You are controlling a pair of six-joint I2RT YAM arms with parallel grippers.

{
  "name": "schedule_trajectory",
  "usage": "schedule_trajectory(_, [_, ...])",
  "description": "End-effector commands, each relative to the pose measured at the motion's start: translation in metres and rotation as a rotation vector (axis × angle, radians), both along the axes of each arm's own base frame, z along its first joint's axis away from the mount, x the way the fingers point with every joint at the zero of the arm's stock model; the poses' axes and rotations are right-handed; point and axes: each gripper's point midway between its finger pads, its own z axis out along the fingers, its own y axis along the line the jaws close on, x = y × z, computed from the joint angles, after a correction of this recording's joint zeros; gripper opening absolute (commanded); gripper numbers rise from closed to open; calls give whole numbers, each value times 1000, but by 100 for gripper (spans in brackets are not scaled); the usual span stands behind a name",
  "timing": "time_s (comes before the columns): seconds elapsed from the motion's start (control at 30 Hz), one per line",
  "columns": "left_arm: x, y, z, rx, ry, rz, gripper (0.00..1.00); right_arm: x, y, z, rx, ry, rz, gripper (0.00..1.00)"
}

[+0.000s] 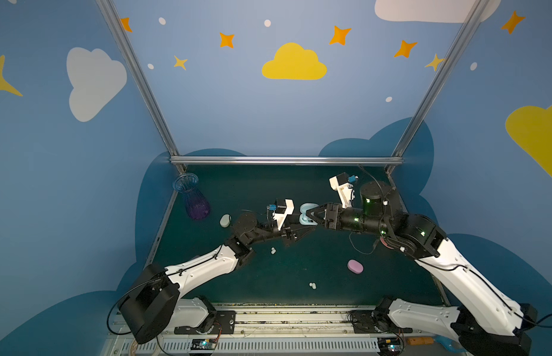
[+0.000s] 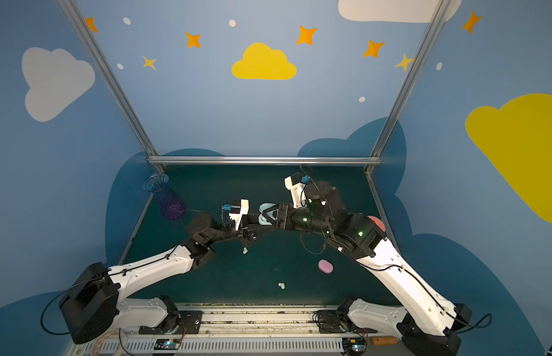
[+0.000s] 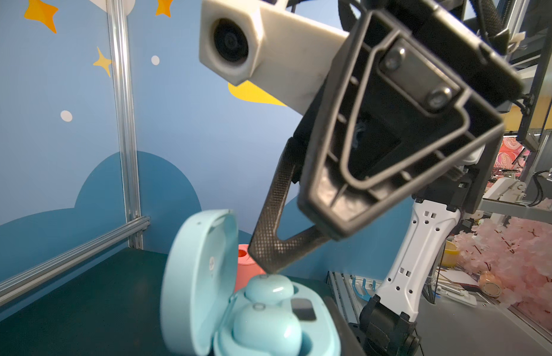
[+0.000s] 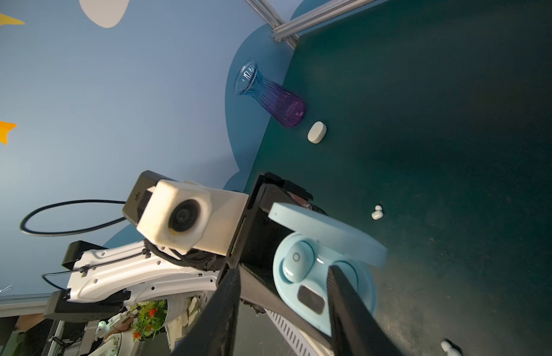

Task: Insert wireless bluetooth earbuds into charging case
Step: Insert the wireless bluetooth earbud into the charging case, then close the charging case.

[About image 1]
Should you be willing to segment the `pink earbud charging case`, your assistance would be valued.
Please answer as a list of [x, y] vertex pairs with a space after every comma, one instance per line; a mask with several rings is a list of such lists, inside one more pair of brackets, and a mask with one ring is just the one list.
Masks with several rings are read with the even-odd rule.
[[364, 270], [363, 265], [356, 260], [349, 260], [347, 263], [347, 268], [354, 274], [361, 274]]

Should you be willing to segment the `white earbud charging case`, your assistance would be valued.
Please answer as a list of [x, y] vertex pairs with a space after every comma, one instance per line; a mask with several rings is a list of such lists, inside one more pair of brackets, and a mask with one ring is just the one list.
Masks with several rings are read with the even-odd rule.
[[221, 217], [219, 224], [222, 226], [222, 228], [228, 228], [231, 225], [231, 215], [224, 214]]

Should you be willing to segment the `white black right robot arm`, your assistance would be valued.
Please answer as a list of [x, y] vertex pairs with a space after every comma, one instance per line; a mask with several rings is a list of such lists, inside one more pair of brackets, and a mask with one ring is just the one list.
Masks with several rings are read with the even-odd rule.
[[537, 321], [537, 310], [500, 292], [466, 258], [430, 218], [408, 214], [398, 191], [384, 182], [360, 188], [361, 208], [353, 208], [350, 187], [338, 188], [341, 203], [304, 204], [302, 216], [336, 231], [374, 234], [429, 271], [458, 298], [460, 307], [429, 306], [384, 298], [369, 317], [360, 317], [362, 330], [396, 333], [421, 330], [459, 343], [472, 355], [529, 355], [526, 335]]

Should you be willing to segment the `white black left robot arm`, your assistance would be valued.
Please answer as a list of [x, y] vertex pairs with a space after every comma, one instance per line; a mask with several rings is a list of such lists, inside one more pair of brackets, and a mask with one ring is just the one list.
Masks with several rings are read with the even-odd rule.
[[185, 300], [187, 293], [244, 266], [254, 256], [253, 244], [280, 238], [293, 243], [316, 226], [300, 214], [279, 214], [272, 222], [261, 223], [246, 212], [232, 225], [231, 237], [207, 255], [166, 268], [156, 263], [146, 266], [116, 307], [138, 344], [157, 338], [171, 321], [207, 332], [216, 309], [206, 298]]

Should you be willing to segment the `light blue earbud case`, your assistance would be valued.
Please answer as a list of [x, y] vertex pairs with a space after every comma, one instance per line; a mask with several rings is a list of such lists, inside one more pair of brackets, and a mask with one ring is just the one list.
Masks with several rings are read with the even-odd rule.
[[307, 212], [311, 209], [315, 209], [318, 207], [318, 204], [316, 203], [304, 203], [300, 207], [300, 217], [299, 222], [301, 225], [317, 225], [317, 222], [315, 222], [313, 219], [311, 219]]

